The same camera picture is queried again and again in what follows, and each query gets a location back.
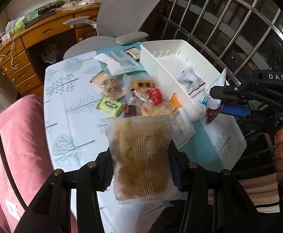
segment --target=chair armrest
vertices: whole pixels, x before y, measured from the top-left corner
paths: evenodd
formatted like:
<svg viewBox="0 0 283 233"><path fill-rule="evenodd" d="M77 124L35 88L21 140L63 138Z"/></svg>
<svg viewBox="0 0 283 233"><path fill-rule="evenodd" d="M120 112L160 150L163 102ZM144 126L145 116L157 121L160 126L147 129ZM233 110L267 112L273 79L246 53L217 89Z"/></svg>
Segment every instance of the chair armrest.
<svg viewBox="0 0 283 233"><path fill-rule="evenodd" d="M89 24L93 26L94 29L96 29L96 22L89 20L89 16L71 18L63 22L63 24L68 24L68 25L79 24L79 23Z"/></svg>
<svg viewBox="0 0 283 233"><path fill-rule="evenodd" d="M134 43L139 39L146 38L149 35L145 32L133 32L116 38L117 43L122 45Z"/></svg>

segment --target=white tablecloth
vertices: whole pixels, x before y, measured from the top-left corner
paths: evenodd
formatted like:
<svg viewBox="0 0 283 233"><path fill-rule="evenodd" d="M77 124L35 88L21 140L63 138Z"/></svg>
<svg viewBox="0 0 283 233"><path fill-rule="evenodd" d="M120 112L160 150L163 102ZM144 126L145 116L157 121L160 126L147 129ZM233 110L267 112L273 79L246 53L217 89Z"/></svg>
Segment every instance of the white tablecloth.
<svg viewBox="0 0 283 233"><path fill-rule="evenodd" d="M103 119L108 115L96 109L100 90L91 78L100 64L90 52L46 69L44 82L44 119L49 152L54 169L77 170L95 160L108 148ZM208 170L231 169L243 153L246 142L233 117L219 115L211 124L194 124L197 134L182 144L185 152ZM98 192L105 232L148 232L168 202L119 204L113 181L106 192ZM72 190L71 210L76 215L76 191Z"/></svg>

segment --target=chair backrest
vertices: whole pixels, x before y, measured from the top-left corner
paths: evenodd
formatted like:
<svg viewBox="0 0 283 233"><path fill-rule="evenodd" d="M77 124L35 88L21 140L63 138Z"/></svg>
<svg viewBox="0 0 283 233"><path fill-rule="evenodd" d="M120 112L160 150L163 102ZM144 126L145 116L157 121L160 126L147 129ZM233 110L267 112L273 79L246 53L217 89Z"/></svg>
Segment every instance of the chair backrest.
<svg viewBox="0 0 283 233"><path fill-rule="evenodd" d="M119 37L139 31L160 0L102 0L97 16L99 35Z"/></svg>

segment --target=white plastic tray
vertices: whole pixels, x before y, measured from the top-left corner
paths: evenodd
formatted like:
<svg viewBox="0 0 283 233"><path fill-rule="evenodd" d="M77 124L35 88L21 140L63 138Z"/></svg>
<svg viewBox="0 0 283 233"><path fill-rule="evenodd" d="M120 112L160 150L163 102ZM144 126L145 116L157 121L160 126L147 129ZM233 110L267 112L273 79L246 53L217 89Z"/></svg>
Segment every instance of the white plastic tray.
<svg viewBox="0 0 283 233"><path fill-rule="evenodd" d="M164 94L171 98L176 93L192 122L196 122L205 116L206 108L201 103L205 90L190 98L173 75L192 66L194 72L206 83L207 89L220 75L217 69L184 40L143 42L140 48L140 63L149 75L158 78Z"/></svg>

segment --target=gray office chair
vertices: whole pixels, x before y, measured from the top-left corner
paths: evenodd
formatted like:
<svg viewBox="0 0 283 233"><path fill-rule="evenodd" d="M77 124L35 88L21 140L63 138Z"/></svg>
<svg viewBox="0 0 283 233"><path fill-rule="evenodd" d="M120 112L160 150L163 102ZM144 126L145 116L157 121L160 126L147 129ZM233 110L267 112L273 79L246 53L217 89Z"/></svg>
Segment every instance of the gray office chair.
<svg viewBox="0 0 283 233"><path fill-rule="evenodd" d="M97 22L89 20L87 16L65 21L63 24L89 24L97 30L97 36L69 48L64 60L90 51L144 40L148 34L138 31L159 1L101 0Z"/></svg>

